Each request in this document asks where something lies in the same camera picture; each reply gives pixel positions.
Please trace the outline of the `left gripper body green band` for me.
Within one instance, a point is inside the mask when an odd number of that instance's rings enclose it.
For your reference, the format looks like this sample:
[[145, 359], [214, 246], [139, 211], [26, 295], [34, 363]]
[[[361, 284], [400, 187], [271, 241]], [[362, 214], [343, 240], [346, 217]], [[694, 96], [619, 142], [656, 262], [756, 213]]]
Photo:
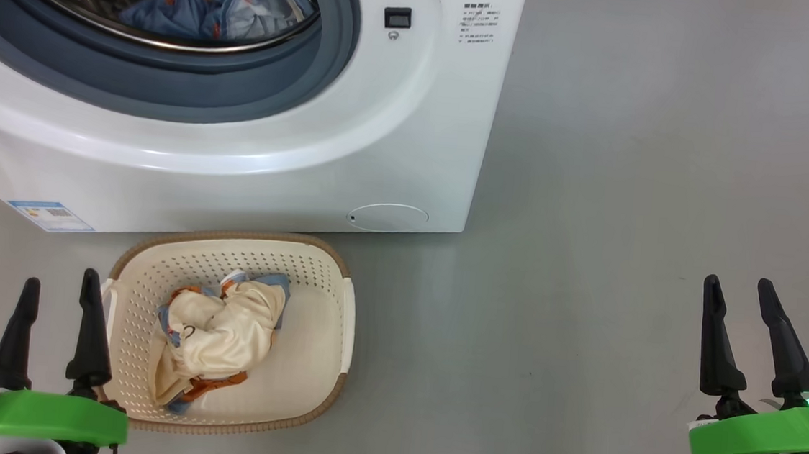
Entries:
[[91, 397], [32, 390], [27, 364], [24, 351], [0, 354], [0, 436], [93, 452], [124, 445], [129, 425], [121, 409]]

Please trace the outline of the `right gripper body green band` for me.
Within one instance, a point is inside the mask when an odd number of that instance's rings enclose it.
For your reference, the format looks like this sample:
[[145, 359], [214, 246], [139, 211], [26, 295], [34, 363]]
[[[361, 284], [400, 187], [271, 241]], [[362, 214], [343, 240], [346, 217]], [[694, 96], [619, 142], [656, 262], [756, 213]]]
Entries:
[[809, 397], [789, 409], [698, 423], [688, 440], [690, 454], [809, 453]]

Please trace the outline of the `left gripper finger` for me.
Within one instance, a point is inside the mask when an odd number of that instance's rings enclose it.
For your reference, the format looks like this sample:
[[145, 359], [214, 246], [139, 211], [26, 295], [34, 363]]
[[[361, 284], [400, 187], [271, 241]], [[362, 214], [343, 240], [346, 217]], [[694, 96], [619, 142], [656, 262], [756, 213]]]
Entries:
[[14, 313], [0, 342], [0, 387], [10, 391], [30, 389], [28, 373], [31, 327], [40, 305], [40, 280], [31, 277], [24, 283]]
[[72, 382], [70, 394], [86, 399], [98, 399], [98, 390], [111, 381], [106, 315], [102, 306], [101, 281], [91, 268], [83, 274], [79, 306], [83, 317], [78, 329], [74, 356], [65, 368], [65, 377]]

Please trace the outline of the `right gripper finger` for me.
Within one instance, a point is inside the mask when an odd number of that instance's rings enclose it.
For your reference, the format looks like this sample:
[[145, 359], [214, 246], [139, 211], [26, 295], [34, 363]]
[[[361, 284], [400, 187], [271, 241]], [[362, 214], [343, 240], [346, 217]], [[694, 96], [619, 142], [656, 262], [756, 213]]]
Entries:
[[725, 295], [719, 280], [710, 274], [703, 283], [699, 387], [702, 394], [718, 397], [718, 416], [737, 417], [746, 414], [740, 391], [747, 389], [747, 382], [736, 367], [728, 339]]
[[783, 399], [782, 409], [808, 407], [804, 394], [809, 394], [809, 360], [790, 318], [781, 305], [775, 286], [768, 278], [757, 282], [761, 318], [769, 329], [773, 353], [774, 378], [772, 394]]

